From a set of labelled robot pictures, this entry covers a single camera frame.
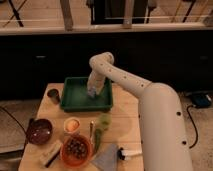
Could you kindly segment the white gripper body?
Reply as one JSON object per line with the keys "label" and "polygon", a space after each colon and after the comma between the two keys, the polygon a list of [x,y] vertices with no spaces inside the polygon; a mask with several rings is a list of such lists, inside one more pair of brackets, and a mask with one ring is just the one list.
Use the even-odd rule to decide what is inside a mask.
{"label": "white gripper body", "polygon": [[104,87],[105,76],[92,71],[87,81],[87,92],[96,92],[99,95]]}

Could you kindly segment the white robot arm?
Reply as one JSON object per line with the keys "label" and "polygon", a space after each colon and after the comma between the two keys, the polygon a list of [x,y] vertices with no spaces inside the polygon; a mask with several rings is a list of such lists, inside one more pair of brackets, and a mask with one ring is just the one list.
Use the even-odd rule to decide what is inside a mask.
{"label": "white robot arm", "polygon": [[99,95],[108,78],[138,99],[145,171],[193,171],[180,98],[169,85],[114,65],[110,52],[89,59],[87,91]]}

